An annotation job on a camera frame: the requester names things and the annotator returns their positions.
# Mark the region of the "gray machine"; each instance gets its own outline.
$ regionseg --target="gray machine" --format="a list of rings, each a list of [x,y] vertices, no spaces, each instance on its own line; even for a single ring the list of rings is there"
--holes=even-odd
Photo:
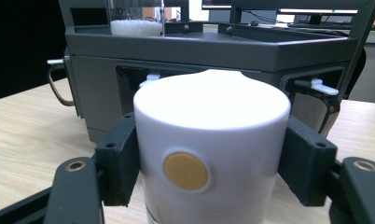
[[[74,24],[74,10],[105,9],[104,0],[59,2],[67,42],[63,64],[76,112],[85,119],[94,142],[100,141],[122,115],[132,111],[132,97],[147,75],[168,77],[206,69],[241,71],[277,87],[293,101],[295,117],[326,135],[340,110],[375,18],[375,0],[235,0],[230,21],[219,23],[217,33],[206,33],[204,22],[189,21],[187,0],[165,0],[166,7],[181,7],[182,21],[166,23],[165,36],[128,37],[111,35],[107,24]],[[239,24],[244,10],[275,8],[358,12],[348,36]],[[313,79],[339,92],[313,90]],[[298,95],[315,100],[303,100]],[[323,109],[312,110],[310,104]],[[305,112],[300,107],[310,110]]]

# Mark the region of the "light wood tabletop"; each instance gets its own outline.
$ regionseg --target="light wood tabletop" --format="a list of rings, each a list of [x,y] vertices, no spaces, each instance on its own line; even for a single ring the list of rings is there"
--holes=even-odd
[[[67,81],[56,82],[72,99]],[[328,139],[339,147],[338,159],[362,157],[375,161],[375,104],[343,101]],[[56,168],[75,157],[90,157],[84,119],[74,107],[61,105],[50,86],[0,99],[0,209],[51,186]],[[329,200],[324,207],[304,207],[277,177],[267,223],[330,223]],[[146,223],[140,179],[129,207],[105,207],[106,223]]]

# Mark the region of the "cylindrical vessel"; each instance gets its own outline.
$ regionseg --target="cylindrical vessel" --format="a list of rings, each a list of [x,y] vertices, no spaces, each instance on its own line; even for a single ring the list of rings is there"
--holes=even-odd
[[[154,81],[134,96],[149,223],[262,223],[290,103],[239,72]]]
[[[164,35],[162,0],[106,0],[112,35]]]

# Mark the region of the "white powder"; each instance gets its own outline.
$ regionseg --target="white powder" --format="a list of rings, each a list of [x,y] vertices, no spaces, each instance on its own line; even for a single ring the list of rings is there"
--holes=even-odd
[[[155,21],[111,21],[112,35],[161,35],[162,24]]]

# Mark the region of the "glass beaker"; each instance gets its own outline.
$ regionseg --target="glass beaker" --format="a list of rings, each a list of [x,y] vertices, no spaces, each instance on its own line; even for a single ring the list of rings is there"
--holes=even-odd
[[[106,0],[112,35],[164,35],[163,0]]]

